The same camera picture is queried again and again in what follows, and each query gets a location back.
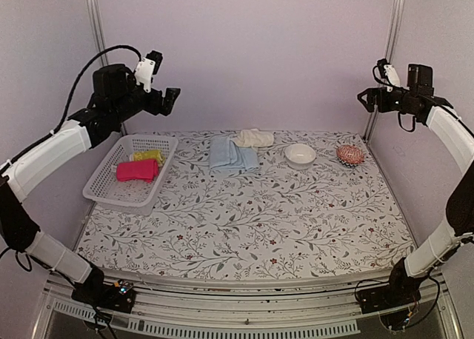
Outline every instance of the floral pattern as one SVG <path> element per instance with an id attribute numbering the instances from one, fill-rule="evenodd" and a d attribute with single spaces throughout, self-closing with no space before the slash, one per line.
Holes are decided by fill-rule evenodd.
<path id="1" fill-rule="evenodd" d="M 385 269 L 413 250 L 400 210 L 361 138 L 275 132 L 257 172 L 210 171 L 209 143 L 234 132 L 178 132 L 173 167 L 150 216 L 97 206 L 78 247 L 95 264 L 203 279 L 283 279 Z M 314 165 L 290 169 L 283 150 L 309 144 Z M 365 154 L 355 169 L 336 147 Z"/>

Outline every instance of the yellow cloth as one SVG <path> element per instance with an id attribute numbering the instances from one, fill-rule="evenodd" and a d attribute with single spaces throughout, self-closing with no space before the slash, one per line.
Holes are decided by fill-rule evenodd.
<path id="1" fill-rule="evenodd" d="M 163 166 L 166 161 L 165 157 L 161 154 L 161 150 L 148 150 L 146 152 L 135 152 L 133 153 L 133 161 L 156 159 L 160 167 Z"/>

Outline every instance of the robotic arm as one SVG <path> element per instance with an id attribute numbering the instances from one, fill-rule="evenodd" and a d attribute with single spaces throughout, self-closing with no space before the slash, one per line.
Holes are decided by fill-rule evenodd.
<path id="1" fill-rule="evenodd" d="M 128 283 L 104 284 L 104 273 L 48 234 L 25 212 L 21 203 L 52 172 L 75 156 L 119 132 L 121 123 L 141 112 L 169 115 L 180 89 L 167 88 L 165 96 L 151 88 L 161 53 L 141 58 L 134 72 L 123 64 L 102 67 L 93 74 L 94 93 L 87 108 L 72 114 L 57 132 L 8 161 L 0 172 L 0 235 L 7 245 L 25 252 L 43 266 L 74 284 L 73 298 L 94 308 L 130 312 L 135 294 Z"/>
<path id="2" fill-rule="evenodd" d="M 375 76 L 376 68 L 387 82 Z M 431 271 L 445 263 L 461 245 L 473 242 L 474 135 L 449 102 L 433 95 L 431 67 L 410 64 L 408 90 L 393 84 L 388 72 L 393 74 L 394 71 L 385 59 L 378 61 L 374 78 L 384 86 L 365 90 L 358 95 L 358 100 L 369 112 L 373 112 L 375 107 L 380 113 L 398 112 L 400 127 L 401 115 L 411 115 L 413 126 L 408 132 L 415 130 L 417 122 L 427 126 L 450 151 L 463 177 L 447 202 L 441 224 L 417 250 L 393 267 L 389 284 L 357 292 L 356 298 L 364 313 L 412 303 L 413 298 L 418 300 L 418 288 Z"/>

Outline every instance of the red patterned bowl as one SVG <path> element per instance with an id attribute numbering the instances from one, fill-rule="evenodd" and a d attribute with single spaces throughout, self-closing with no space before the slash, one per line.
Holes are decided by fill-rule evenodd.
<path id="1" fill-rule="evenodd" d="M 364 162 L 364 153 L 355 145 L 341 145 L 336 154 L 341 164 L 346 167 L 356 167 Z"/>

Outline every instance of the white wall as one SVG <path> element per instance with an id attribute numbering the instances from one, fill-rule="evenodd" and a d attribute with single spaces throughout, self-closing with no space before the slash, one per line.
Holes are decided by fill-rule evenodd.
<path id="1" fill-rule="evenodd" d="M 95 53 L 85 0 L 0 0 L 0 164 L 57 125 L 74 78 Z M 91 92 L 86 74 L 71 112 Z M 62 167 L 25 202 L 32 219 L 68 246 L 89 207 L 82 187 L 108 144 Z M 46 278 L 38 266 L 30 274 L 19 269 L 13 252 L 2 258 L 0 338 L 31 336 Z"/>
<path id="2" fill-rule="evenodd" d="M 99 0 L 107 45 L 163 52 L 155 88 L 182 88 L 172 115 L 127 127 L 360 132 L 392 1 Z"/>
<path id="3" fill-rule="evenodd" d="M 393 62 L 404 84 L 409 63 L 433 67 L 435 95 L 447 98 L 472 129 L 473 15 L 474 0 L 406 0 Z M 421 242 L 440 222 L 461 173 L 448 151 L 426 127 L 419 125 L 416 132 L 409 134 L 398 128 L 396 119 L 394 113 L 381 115 L 373 149 Z M 474 248 L 463 247 L 443 273 L 464 335 L 474 338 Z"/>

